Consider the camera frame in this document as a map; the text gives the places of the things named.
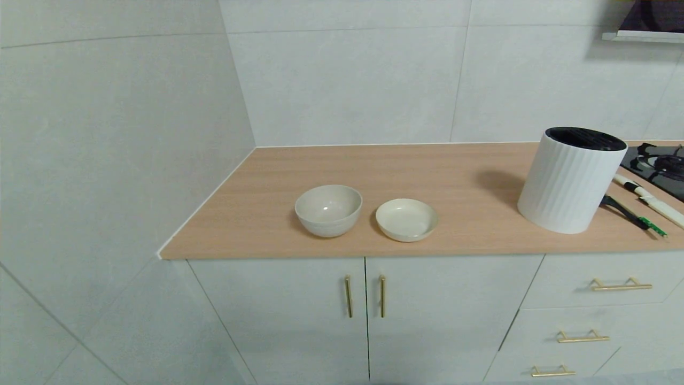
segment drawer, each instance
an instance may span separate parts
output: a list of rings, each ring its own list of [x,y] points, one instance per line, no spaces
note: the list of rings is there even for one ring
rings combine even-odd
[[[565,349],[571,345],[619,347],[641,343],[657,337],[665,313],[661,303],[593,308],[522,309],[513,321],[501,351],[515,352],[549,347]]]
[[[630,277],[653,287],[635,290]],[[660,303],[682,278],[684,251],[547,254],[521,308]],[[595,290],[598,284],[594,279],[605,286],[624,287],[623,290]]]
[[[563,370],[561,367],[563,364],[575,374],[558,375],[559,378],[590,377],[617,350],[613,345],[572,345],[560,348],[519,349],[506,352],[502,350],[497,353],[484,380],[485,382],[542,381],[545,378],[554,378],[556,375],[533,377],[535,366],[543,373],[557,373]]]

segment cabinet handle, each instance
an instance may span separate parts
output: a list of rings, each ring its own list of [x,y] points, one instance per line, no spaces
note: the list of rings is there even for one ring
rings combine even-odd
[[[652,284],[640,284],[639,281],[637,281],[636,278],[630,277],[628,282],[633,283],[633,285],[626,284],[626,285],[615,285],[615,286],[607,286],[601,283],[598,278],[594,278],[592,280],[592,284],[596,284],[596,286],[592,287],[593,291],[611,291],[611,290],[639,290],[639,289],[648,289],[648,288],[653,288]]]
[[[384,318],[384,275],[380,276],[380,317]]]
[[[344,277],[344,287],[347,292],[347,312],[349,313],[349,318],[352,317],[352,287],[351,287],[352,277],[347,275]]]
[[[562,375],[576,375],[576,371],[569,371],[568,367],[561,365],[563,371],[539,371],[539,368],[534,365],[534,371],[532,372],[532,377],[560,377]]]
[[[592,329],[592,333],[594,334],[593,337],[578,337],[578,338],[568,338],[568,336],[565,334],[564,331],[560,331],[560,334],[563,336],[563,338],[558,339],[558,343],[591,343],[594,341],[608,341],[610,340],[609,336],[599,336],[599,333],[596,332],[596,330]]]

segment white bowl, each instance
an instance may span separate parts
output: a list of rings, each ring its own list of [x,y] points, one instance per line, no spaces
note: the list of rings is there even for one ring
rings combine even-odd
[[[295,202],[295,212],[312,234],[332,238],[354,226],[362,203],[361,194],[353,188],[327,184],[302,194]]]
[[[393,199],[376,211],[382,232],[399,242],[425,239],[437,227],[439,216],[428,204],[415,199]]]

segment cabinet door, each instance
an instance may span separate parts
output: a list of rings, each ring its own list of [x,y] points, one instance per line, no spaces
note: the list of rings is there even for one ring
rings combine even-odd
[[[367,258],[371,382],[482,381],[541,259]]]
[[[684,278],[684,252],[547,254],[523,303],[523,309],[660,303]],[[595,290],[626,285],[634,277],[652,287],[639,290]]]
[[[259,384],[368,382],[362,258],[190,264]]]
[[[662,303],[521,309],[506,335],[501,351],[514,353],[522,349],[534,351],[553,347],[563,350],[574,345],[614,345],[617,348],[652,338],[656,330],[661,330],[662,316]],[[562,332],[570,341],[574,338],[579,340],[559,343],[563,339]]]

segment gas stove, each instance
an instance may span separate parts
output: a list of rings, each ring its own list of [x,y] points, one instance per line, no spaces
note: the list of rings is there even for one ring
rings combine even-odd
[[[622,167],[684,202],[684,149],[643,143],[629,147]]]

